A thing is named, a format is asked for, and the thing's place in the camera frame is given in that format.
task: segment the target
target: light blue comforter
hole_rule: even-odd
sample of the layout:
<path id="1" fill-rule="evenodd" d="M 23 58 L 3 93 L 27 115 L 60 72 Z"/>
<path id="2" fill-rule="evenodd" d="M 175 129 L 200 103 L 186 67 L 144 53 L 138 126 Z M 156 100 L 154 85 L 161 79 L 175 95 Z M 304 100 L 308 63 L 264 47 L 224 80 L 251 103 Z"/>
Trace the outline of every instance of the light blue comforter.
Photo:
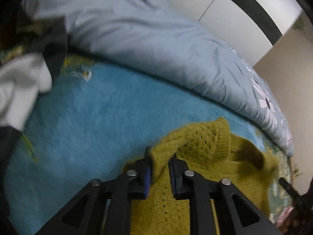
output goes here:
<path id="1" fill-rule="evenodd" d="M 292 155 L 288 123 L 248 63 L 163 0 L 24 0 L 33 20 L 66 18 L 70 42 L 221 103 L 258 124 Z"/>

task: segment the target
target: yellow fabric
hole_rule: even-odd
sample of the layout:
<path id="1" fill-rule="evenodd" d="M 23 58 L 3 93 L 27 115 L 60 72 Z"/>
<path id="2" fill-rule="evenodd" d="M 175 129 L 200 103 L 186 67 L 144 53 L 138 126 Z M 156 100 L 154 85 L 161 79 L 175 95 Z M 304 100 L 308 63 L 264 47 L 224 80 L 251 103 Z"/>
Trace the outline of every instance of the yellow fabric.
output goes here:
<path id="1" fill-rule="evenodd" d="M 278 170 L 278 159 L 231 134 L 228 122 L 220 117 L 177 129 L 152 148 L 154 181 L 145 201 L 132 201 L 132 235 L 190 234 L 189 201 L 176 201 L 171 191 L 167 164 L 174 153 L 206 179 L 231 179 L 269 215 L 267 190 Z"/>

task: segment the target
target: metal bolt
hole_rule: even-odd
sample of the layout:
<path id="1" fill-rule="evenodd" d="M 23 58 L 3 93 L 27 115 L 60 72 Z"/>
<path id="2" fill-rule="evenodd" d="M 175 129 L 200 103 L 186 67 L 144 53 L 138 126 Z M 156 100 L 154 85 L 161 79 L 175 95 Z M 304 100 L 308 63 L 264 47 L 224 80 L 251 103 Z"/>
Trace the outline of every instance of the metal bolt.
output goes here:
<path id="1" fill-rule="evenodd" d="M 137 171 L 133 170 L 133 169 L 130 169 L 126 172 L 126 175 L 129 176 L 129 177 L 135 177 L 137 176 Z"/>
<path id="2" fill-rule="evenodd" d="M 101 185 L 101 180 L 99 180 L 99 179 L 92 179 L 92 180 L 90 180 L 90 184 L 92 186 L 99 186 L 99 185 Z"/>
<path id="3" fill-rule="evenodd" d="M 221 182 L 223 185 L 231 185 L 232 183 L 230 179 L 222 179 Z"/>
<path id="4" fill-rule="evenodd" d="M 186 171 L 185 171 L 185 175 L 186 175 L 187 177 L 193 177 L 193 176 L 195 175 L 195 172 L 192 171 L 192 170 L 186 170 Z"/>

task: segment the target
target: mustard knit garment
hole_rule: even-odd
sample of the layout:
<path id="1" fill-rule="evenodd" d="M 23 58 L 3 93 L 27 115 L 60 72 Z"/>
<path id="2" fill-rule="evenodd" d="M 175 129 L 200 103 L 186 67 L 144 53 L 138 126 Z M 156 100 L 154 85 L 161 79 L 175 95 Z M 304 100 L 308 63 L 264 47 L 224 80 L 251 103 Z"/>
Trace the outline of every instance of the mustard knit garment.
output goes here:
<path id="1" fill-rule="evenodd" d="M 177 129 L 151 150 L 153 185 L 145 201 L 132 201 L 131 235 L 189 235 L 189 201 L 173 198 L 168 161 L 177 154 L 204 178 L 229 178 L 267 217 L 267 190 L 278 159 L 250 141 L 230 133 L 228 122 L 194 123 Z"/>

